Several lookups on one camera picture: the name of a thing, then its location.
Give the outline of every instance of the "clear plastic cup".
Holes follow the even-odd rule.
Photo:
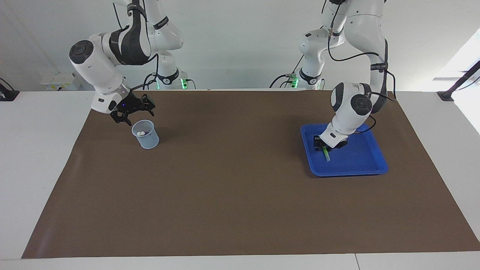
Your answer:
[[[144,149],[152,149],[160,142],[160,138],[155,131],[155,125],[150,120],[138,121],[133,125],[132,133]]]

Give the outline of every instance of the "green led light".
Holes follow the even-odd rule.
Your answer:
[[[187,83],[187,81],[185,81],[184,79],[182,79],[182,80],[181,80],[181,84],[182,84],[182,87],[183,87],[184,90],[185,90],[185,89],[188,89],[188,83]]]
[[[299,85],[299,80],[295,78],[295,80],[292,83],[292,88],[297,88],[298,85]]]

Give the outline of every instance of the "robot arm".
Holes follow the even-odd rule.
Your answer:
[[[336,112],[327,130],[316,140],[318,149],[341,148],[347,139],[368,119],[386,105],[388,43],[381,31],[385,0],[328,0],[322,13],[323,26],[300,41],[305,65],[296,71],[298,87],[319,89],[324,67],[322,52],[340,46],[347,40],[368,55],[371,62],[370,84],[340,83],[332,93]]]
[[[70,50],[70,61],[77,72],[96,90],[92,108],[109,113],[117,122],[126,122],[130,113],[155,108],[147,95],[137,98],[116,65],[144,65],[158,55],[159,71],[165,88],[182,85],[173,56],[166,50],[180,49],[180,31],[163,13],[158,0],[131,0],[127,5],[129,25],[112,33],[91,36]],[[125,1],[116,1],[120,5]]]
[[[370,84],[340,83],[332,93],[332,107],[336,112],[327,130],[320,135],[328,149],[340,148],[347,139],[387,100],[388,43],[381,31],[384,0],[348,0],[349,7],[345,36],[347,41],[371,62]]]
[[[338,9],[338,12],[336,12],[338,4],[334,4],[334,2],[335,1],[327,1],[324,7],[322,12],[322,27],[306,33],[299,42],[300,52],[305,56],[305,64],[295,71],[295,77],[299,80],[297,87],[308,90],[320,89],[320,76],[325,66],[325,59],[322,53],[328,49],[329,38],[331,49],[345,42],[345,21],[351,0],[343,3]]]

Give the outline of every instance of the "brown table covering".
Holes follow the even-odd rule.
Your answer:
[[[387,174],[310,172],[300,128],[331,121],[330,94],[150,92],[131,120],[152,150],[91,112],[23,258],[480,250],[397,103],[373,130]]]

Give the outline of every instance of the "blue plastic tray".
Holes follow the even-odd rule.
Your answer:
[[[313,146],[313,137],[322,134],[327,126],[310,124],[301,128],[303,144],[313,174],[320,177],[336,177],[379,175],[388,172],[385,158],[371,131],[350,136],[348,145],[341,149],[333,149],[330,152],[331,161],[327,162],[323,151],[315,151]],[[364,124],[358,131],[368,128]]]

